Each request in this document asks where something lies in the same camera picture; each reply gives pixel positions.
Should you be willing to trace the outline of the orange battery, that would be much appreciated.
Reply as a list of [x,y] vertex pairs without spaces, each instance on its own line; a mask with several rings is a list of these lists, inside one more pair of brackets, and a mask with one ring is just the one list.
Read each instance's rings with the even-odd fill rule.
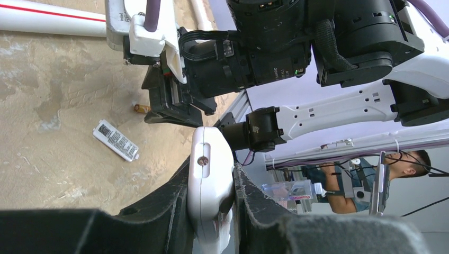
[[142,105],[142,104],[135,104],[134,111],[139,114],[147,114],[151,111],[151,107],[147,106],[147,105]]

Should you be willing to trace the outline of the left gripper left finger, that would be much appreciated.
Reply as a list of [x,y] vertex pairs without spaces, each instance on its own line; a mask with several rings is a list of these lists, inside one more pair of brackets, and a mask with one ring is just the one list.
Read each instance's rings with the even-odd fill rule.
[[98,209],[1,211],[1,253],[191,253],[189,162],[149,195],[110,215]]

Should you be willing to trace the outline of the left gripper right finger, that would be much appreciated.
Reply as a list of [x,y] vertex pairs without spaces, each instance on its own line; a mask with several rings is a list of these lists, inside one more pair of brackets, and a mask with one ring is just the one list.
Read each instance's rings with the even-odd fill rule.
[[269,198],[236,164],[236,253],[430,253],[412,224],[391,216],[298,215]]

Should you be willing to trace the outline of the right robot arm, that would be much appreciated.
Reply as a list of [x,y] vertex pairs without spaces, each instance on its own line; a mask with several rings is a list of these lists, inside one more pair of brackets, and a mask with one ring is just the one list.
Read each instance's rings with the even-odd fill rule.
[[352,95],[310,105],[270,106],[222,127],[233,151],[269,152],[301,135],[358,122],[405,127],[448,118],[448,53],[413,20],[420,1],[227,1],[234,31],[178,29],[185,66],[150,67],[148,124],[198,128],[215,97],[302,77],[312,60],[322,87],[365,85]]

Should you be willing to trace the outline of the white remote control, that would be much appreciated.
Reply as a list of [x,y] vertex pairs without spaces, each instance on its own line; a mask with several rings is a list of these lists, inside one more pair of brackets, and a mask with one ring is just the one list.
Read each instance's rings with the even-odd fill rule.
[[234,158],[218,128],[193,133],[187,211],[203,253],[223,253],[230,241],[234,204]]

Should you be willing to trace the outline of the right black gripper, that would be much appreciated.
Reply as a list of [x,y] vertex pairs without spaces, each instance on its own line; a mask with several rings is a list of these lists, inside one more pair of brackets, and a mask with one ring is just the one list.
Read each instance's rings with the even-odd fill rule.
[[179,49],[187,82],[170,82],[161,68],[148,67],[141,89],[148,91],[148,124],[204,126],[219,95],[304,75],[311,61],[306,1],[227,1],[233,31],[182,33]]

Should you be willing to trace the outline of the white battery compartment cover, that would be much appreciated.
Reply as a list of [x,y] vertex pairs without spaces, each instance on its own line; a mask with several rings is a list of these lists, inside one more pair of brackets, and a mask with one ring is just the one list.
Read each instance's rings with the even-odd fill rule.
[[102,119],[93,129],[93,136],[128,162],[139,159],[139,147],[107,120]]

